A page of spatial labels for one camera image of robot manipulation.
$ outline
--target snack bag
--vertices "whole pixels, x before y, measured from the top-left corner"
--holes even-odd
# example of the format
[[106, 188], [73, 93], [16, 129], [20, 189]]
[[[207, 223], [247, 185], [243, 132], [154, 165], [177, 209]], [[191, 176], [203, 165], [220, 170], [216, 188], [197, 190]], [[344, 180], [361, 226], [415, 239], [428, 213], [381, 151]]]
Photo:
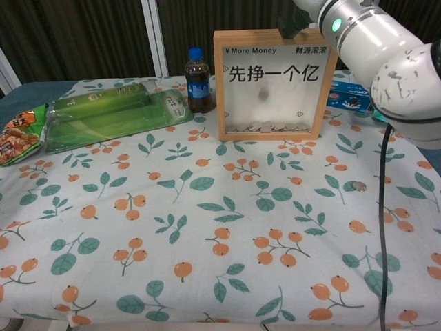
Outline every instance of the snack bag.
[[15, 116], [0, 136], [0, 166], [20, 162], [39, 150], [44, 142], [46, 105]]

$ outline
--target black cable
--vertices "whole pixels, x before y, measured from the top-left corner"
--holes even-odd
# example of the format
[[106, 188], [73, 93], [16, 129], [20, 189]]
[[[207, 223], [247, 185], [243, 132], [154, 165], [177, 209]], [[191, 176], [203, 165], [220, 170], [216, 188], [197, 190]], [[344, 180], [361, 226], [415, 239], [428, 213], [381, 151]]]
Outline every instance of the black cable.
[[384, 178], [386, 177], [386, 151], [387, 143], [391, 135], [392, 126], [387, 125], [384, 133], [383, 144], [381, 146], [380, 158], [380, 192], [378, 194], [378, 221], [380, 226], [380, 242], [381, 242], [381, 258], [383, 269], [383, 284], [381, 291], [380, 302], [380, 326], [381, 331], [386, 330], [386, 299], [387, 299], [387, 251], [386, 251], [386, 237], [384, 235]]

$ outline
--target blue box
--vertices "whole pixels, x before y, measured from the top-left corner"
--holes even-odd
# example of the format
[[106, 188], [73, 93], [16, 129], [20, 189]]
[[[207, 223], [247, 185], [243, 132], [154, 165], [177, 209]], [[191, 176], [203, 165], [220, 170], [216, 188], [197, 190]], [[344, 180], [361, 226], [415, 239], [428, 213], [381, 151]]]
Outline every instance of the blue box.
[[326, 106], [366, 112], [371, 105], [371, 97], [361, 85], [344, 81], [332, 81]]

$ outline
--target bottle label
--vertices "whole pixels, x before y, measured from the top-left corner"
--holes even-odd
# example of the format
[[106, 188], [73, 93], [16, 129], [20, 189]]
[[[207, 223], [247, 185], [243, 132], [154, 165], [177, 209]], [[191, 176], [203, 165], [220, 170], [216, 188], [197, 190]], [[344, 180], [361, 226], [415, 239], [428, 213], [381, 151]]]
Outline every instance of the bottle label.
[[188, 83], [188, 97], [193, 99], [204, 99], [209, 96], [209, 82]]

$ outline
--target green indicator light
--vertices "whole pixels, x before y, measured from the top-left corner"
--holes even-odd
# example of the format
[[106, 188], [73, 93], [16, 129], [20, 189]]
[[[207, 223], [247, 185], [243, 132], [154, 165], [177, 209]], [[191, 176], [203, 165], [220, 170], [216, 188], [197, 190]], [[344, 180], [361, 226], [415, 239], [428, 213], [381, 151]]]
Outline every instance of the green indicator light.
[[332, 23], [332, 32], [337, 32], [338, 29], [340, 29], [340, 26], [342, 26], [342, 19], [336, 19]]

